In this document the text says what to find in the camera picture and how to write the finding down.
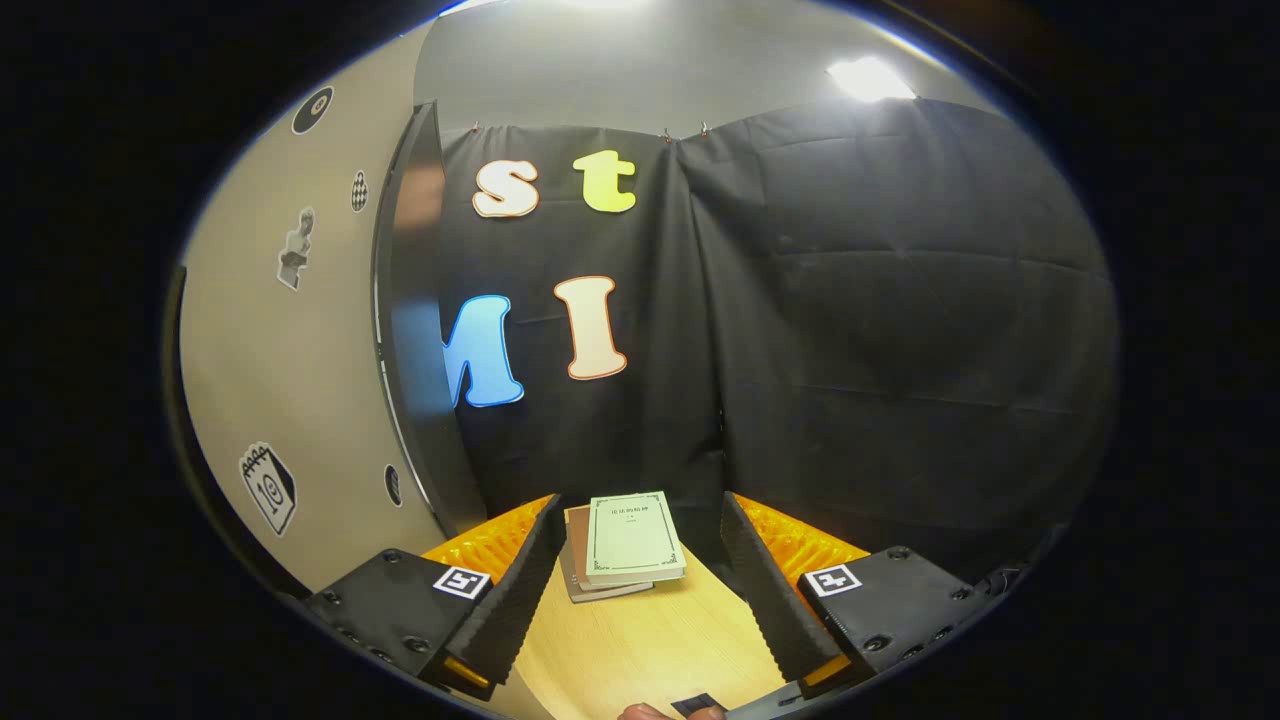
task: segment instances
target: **statue bust sticker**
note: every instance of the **statue bust sticker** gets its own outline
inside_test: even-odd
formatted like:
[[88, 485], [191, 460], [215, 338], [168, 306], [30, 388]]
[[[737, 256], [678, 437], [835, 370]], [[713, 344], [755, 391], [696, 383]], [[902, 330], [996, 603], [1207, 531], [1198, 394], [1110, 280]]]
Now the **statue bust sticker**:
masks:
[[307, 252], [311, 251], [311, 229], [315, 228], [316, 213], [306, 208], [298, 214], [298, 227], [284, 236], [284, 250], [280, 251], [280, 269], [275, 277], [297, 291], [302, 268], [307, 266]]

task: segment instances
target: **brown book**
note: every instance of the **brown book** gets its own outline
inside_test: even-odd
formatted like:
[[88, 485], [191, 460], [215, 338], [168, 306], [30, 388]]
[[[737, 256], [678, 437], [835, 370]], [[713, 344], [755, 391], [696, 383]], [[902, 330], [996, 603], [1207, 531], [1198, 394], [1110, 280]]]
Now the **brown book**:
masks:
[[652, 588], [652, 582], [607, 587], [596, 587], [586, 582], [586, 533], [590, 519], [591, 507], [589, 505], [564, 510], [566, 538], [564, 548], [561, 551], [561, 569], [564, 573], [568, 598], [573, 602], [588, 602]]

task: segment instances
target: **hand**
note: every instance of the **hand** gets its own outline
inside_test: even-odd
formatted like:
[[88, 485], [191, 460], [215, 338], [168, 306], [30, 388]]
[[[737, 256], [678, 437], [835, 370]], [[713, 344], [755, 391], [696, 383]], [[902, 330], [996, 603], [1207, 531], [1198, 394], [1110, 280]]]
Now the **hand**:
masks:
[[[639, 702], [636, 705], [628, 705], [622, 715], [618, 715], [618, 720], [673, 720], [672, 717], [658, 712], [646, 702]], [[689, 716], [689, 720], [724, 720], [724, 711], [719, 707], [704, 707], [698, 712]]]

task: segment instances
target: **blue letter cutout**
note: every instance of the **blue letter cutout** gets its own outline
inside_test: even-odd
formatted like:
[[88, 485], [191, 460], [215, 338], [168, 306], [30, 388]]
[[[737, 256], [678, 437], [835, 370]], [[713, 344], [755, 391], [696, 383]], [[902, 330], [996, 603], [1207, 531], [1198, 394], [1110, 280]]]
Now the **blue letter cutout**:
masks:
[[471, 369], [467, 402], [488, 407], [515, 402], [525, 396], [525, 386], [511, 377], [503, 319], [511, 301], [500, 295], [480, 295], [467, 300], [453, 322], [453, 333], [444, 346], [444, 372], [449, 379], [453, 406], [458, 406], [462, 375]]

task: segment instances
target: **screw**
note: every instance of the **screw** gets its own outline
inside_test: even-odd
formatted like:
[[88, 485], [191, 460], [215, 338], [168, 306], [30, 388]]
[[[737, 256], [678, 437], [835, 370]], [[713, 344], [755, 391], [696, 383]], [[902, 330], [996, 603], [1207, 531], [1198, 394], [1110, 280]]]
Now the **screw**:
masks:
[[404, 647], [413, 652], [426, 652], [431, 650], [431, 643], [424, 641], [422, 638], [408, 635], [404, 638]]

